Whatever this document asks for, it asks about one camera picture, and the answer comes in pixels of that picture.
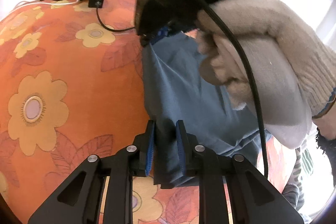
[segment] blue gripper pad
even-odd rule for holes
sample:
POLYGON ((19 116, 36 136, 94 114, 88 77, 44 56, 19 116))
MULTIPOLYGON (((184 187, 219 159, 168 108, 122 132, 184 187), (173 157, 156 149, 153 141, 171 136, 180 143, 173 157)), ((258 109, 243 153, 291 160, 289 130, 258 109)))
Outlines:
POLYGON ((146 154, 146 168, 145 168, 146 176, 149 175, 152 169, 152 162, 154 156, 154 131, 155 131, 155 123, 152 124, 151 133, 148 140, 148 149, 146 154))
POLYGON ((185 160, 185 151, 184 151, 184 145, 182 141, 182 136, 181 136, 181 129, 179 126, 179 121, 176 122, 176 142, 177 142, 177 152, 178 152, 178 157, 180 160, 180 167, 182 173, 185 175, 186 174, 186 160, 185 160))
POLYGON ((157 35, 150 40, 150 44, 154 45, 156 42, 160 41, 161 39, 168 36, 168 27, 162 27, 158 32, 157 35))

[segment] leaf pattern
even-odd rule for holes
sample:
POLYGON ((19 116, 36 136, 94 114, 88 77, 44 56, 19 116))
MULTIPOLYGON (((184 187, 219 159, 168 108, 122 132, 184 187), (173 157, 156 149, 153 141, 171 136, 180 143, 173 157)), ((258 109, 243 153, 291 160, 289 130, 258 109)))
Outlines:
POLYGON ((102 61, 100 70, 109 71, 123 67, 136 60, 141 51, 141 45, 137 36, 124 36, 108 46, 102 61))
POLYGON ((137 0, 118 0, 118 2, 121 7, 134 11, 137 0))
POLYGON ((17 140, 12 140, 7 131, 0 134, 0 171, 7 180, 16 187, 19 187, 19 180, 11 162, 11 155, 18 144, 17 140))
POLYGON ((140 76, 142 79, 143 75, 143 68, 142 68, 142 54, 139 54, 136 59, 134 60, 134 66, 137 74, 140 76))
POLYGON ((267 160, 269 162, 269 166, 271 166, 271 172, 269 172, 268 180, 280 191, 280 193, 283 191, 285 185, 287 184, 287 181, 289 179, 289 176, 286 177, 285 175, 279 176, 278 172, 282 172, 283 174, 288 174, 288 172, 285 171, 285 167, 283 167, 283 170, 281 170, 281 161, 286 161, 286 157, 284 155, 284 149, 278 140, 276 140, 274 137, 271 141, 269 141, 266 144, 267 147, 267 160), (277 166, 277 172, 272 172, 272 166, 277 166))
POLYGON ((57 132, 56 147, 50 153, 56 166, 56 172, 49 172, 45 175, 45 188, 49 193, 54 191, 89 155, 111 156, 112 146, 113 135, 102 135, 89 140, 77 149, 65 135, 57 132))
POLYGON ((30 66, 42 65, 47 58, 46 51, 43 48, 36 47, 22 57, 15 61, 12 68, 12 76, 16 76, 20 71, 23 64, 30 66))
POLYGON ((49 27, 49 26, 53 26, 55 24, 57 24, 57 22, 60 21, 58 18, 50 20, 45 22, 42 26, 39 25, 34 25, 31 27, 31 33, 35 33, 35 32, 39 32, 40 30, 42 30, 45 27, 49 27))
POLYGON ((77 150, 74 144, 63 134, 57 132, 56 147, 50 155, 58 169, 58 173, 68 175, 71 173, 70 165, 77 150))
POLYGON ((115 8, 117 8, 117 5, 115 4, 115 0, 104 0, 103 9, 102 9, 103 12, 110 13, 115 8))
POLYGON ((18 39, 12 39, 0 46, 0 68, 7 62, 9 56, 13 53, 18 39))
POLYGON ((73 40, 76 38, 76 33, 82 29, 84 29, 84 27, 76 22, 70 22, 67 23, 65 25, 65 28, 67 30, 67 32, 62 33, 61 35, 59 35, 55 41, 56 42, 67 42, 70 40, 73 40))
POLYGON ((166 207, 166 220, 169 224, 180 224, 187 221, 193 190, 194 188, 182 187, 169 198, 166 207))

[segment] wrist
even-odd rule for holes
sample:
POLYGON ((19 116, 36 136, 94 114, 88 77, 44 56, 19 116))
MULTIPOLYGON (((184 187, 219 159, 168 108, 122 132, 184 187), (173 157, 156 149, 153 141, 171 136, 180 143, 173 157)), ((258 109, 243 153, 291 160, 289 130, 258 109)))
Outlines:
POLYGON ((325 105, 324 109, 322 109, 317 115, 313 116, 313 119, 318 119, 326 115, 334 106, 335 101, 336 101, 336 88, 334 88, 333 92, 331 93, 329 101, 325 105))
POLYGON ((316 43, 315 49, 306 58, 306 63, 291 65, 307 97, 312 116, 322 117, 334 101, 331 96, 334 96, 336 87, 336 53, 316 43))
POLYGON ((320 130, 320 134, 327 140, 334 140, 336 138, 335 117, 336 104, 334 104, 321 118, 313 118, 313 122, 320 130))

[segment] orange tablecloth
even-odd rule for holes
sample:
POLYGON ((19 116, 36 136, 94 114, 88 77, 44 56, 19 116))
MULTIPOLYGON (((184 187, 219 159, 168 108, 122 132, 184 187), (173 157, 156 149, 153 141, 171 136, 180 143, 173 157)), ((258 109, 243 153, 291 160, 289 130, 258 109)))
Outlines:
MULTIPOLYGON (((134 6, 105 0, 100 16, 127 28, 134 6)), ((23 223, 86 157, 113 155, 149 119, 138 37, 103 29, 86 2, 30 5, 0 22, 0 83, 0 193, 23 223)), ((281 191, 288 151, 273 140, 268 151, 281 191)), ((197 187, 162 190, 135 178, 133 196, 135 224, 198 221, 197 187)))

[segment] yellow flower pattern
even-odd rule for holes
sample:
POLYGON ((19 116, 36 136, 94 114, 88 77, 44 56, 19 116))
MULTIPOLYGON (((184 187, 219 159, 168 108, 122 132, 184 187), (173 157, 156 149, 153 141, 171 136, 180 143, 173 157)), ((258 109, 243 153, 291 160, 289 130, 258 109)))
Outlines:
POLYGON ((0 172, 0 194, 2 195, 3 199, 7 202, 8 201, 8 183, 5 178, 5 175, 0 172))
POLYGON ((94 8, 89 8, 88 5, 89 3, 85 1, 75 5, 73 8, 75 9, 75 12, 90 12, 94 10, 94 8))
MULTIPOLYGON (((109 177, 106 178, 100 212, 104 213, 105 199, 109 177)), ((158 191, 158 186, 153 185, 151 177, 133 178, 133 223, 138 224, 139 220, 149 222, 157 220, 163 213, 161 203, 153 197, 158 191)))
MULTIPOLYGON (((69 3, 69 1, 67 1, 67 0, 58 0, 58 1, 55 1, 54 3, 55 4, 69 3)), ((50 8, 51 9, 57 9, 57 8, 62 8, 62 7, 63 7, 63 5, 52 5, 50 8)))
POLYGON ((22 79, 18 93, 8 103, 8 134, 13 140, 19 139, 25 155, 33 155, 36 145, 44 151, 54 149, 55 127, 68 119, 68 107, 61 101, 66 93, 66 83, 52 81, 48 71, 22 79))
POLYGON ((41 36, 42 33, 37 32, 34 34, 28 33, 26 34, 22 41, 16 45, 14 52, 16 53, 16 58, 23 57, 27 51, 31 51, 35 49, 39 43, 38 38, 41 36))
POLYGON ((0 45, 10 39, 15 39, 21 36, 36 20, 44 15, 41 6, 34 7, 19 13, 13 19, 6 23, 6 26, 0 31, 0 45))
POLYGON ((111 44, 116 37, 108 30, 105 30, 97 23, 86 25, 84 30, 76 33, 76 38, 83 40, 83 45, 87 48, 97 47, 100 43, 111 44))

